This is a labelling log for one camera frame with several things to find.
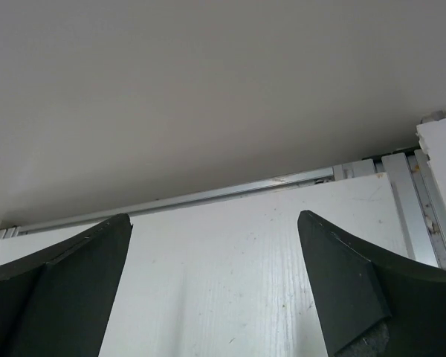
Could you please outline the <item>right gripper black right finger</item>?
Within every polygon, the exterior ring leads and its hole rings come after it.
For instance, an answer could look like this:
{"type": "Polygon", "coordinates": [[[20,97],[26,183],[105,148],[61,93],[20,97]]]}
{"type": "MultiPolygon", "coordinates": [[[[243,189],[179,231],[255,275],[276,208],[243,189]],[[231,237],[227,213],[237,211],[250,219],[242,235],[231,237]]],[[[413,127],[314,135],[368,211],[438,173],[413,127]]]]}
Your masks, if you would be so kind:
{"type": "Polygon", "coordinates": [[[446,356],[446,270],[310,210],[297,227],[329,356],[446,356]]]}

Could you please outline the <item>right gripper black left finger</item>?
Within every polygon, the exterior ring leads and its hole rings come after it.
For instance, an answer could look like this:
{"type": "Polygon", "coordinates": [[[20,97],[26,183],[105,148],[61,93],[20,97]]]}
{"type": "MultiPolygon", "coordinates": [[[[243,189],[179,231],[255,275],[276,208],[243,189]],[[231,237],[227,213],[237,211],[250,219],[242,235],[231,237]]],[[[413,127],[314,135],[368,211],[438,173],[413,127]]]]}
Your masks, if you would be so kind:
{"type": "Polygon", "coordinates": [[[0,265],[0,356],[98,356],[131,235],[121,213],[0,265]]]}

